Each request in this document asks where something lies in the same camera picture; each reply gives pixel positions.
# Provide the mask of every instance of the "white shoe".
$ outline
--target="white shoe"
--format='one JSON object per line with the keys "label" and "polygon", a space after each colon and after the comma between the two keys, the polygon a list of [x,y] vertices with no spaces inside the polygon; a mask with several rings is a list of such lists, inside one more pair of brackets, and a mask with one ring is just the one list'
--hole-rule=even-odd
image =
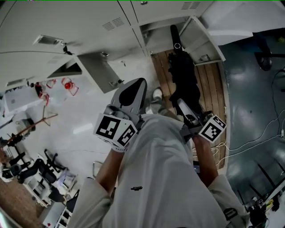
{"label": "white shoe", "polygon": [[154,90],[153,94],[152,94],[152,97],[153,99],[156,99],[156,98],[160,98],[162,100],[162,91],[160,88],[157,88]]}

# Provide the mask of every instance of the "white shirt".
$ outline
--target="white shirt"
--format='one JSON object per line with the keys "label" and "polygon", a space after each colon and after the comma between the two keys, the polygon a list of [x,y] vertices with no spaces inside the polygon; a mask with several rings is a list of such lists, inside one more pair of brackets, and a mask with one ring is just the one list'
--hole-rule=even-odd
{"label": "white shirt", "polygon": [[154,114],[143,118],[122,160],[114,201],[86,179],[68,228],[225,228],[221,207],[245,216],[224,176],[209,188],[201,182],[190,145],[179,134],[183,123]]}

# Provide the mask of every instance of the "blue floor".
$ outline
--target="blue floor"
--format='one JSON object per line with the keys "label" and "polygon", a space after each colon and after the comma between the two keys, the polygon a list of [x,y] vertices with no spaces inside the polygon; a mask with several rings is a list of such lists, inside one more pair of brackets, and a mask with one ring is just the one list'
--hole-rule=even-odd
{"label": "blue floor", "polygon": [[[260,69],[255,57],[254,48],[250,45],[252,38],[221,46],[225,55],[224,70],[228,85],[231,115],[230,149],[236,149],[262,135],[267,124],[277,118],[274,111],[271,84],[274,75],[285,67],[285,58],[273,58],[270,71]],[[273,37],[267,37],[272,53],[285,53],[285,44],[277,43]],[[278,114],[285,110],[285,74],[279,73],[273,83],[274,100]],[[279,120],[285,118],[285,111]],[[230,155],[250,148],[262,141],[281,134],[278,121],[270,123],[263,136],[238,150],[230,151]],[[245,203],[257,194],[269,193],[273,186],[258,165],[266,171],[277,185],[285,174],[277,161],[285,168],[285,140],[276,137],[239,155],[229,158],[227,178],[234,192],[241,193]]]}

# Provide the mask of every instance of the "white marker cube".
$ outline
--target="white marker cube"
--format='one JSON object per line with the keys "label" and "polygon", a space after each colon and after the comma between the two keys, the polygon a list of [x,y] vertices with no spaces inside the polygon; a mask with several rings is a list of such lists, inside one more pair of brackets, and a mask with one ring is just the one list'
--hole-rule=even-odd
{"label": "white marker cube", "polygon": [[226,126],[217,115],[214,115],[199,132],[199,135],[209,142],[214,143],[224,132]]}
{"label": "white marker cube", "polygon": [[93,134],[106,143],[124,148],[137,132],[131,120],[100,113]]}

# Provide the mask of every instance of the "white floor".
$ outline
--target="white floor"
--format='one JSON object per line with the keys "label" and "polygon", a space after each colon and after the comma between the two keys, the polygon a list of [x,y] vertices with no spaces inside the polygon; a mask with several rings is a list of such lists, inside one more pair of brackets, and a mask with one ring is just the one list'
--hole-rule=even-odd
{"label": "white floor", "polygon": [[[130,59],[125,61],[125,64],[126,66],[121,62],[110,64],[120,79],[128,82],[139,77],[145,78],[148,94],[159,86],[150,57]],[[38,153],[44,156],[44,149],[58,153],[57,160],[77,174],[82,181],[85,177],[92,176],[92,163],[103,162],[110,151],[109,144],[93,135],[93,127],[98,114],[102,113],[111,101],[114,91],[107,94],[96,91],[86,77],[75,78],[73,82],[79,87],[78,94],[74,97],[68,96],[63,102],[62,94],[57,92],[53,98],[59,98],[57,102],[51,100],[48,111],[53,110],[58,116],[50,120],[50,127],[44,123],[37,125],[36,131],[32,132],[23,144],[33,159],[37,159]],[[53,89],[59,86],[62,86],[60,81]],[[36,122],[41,119],[42,109],[43,104],[28,109],[26,113]]]}

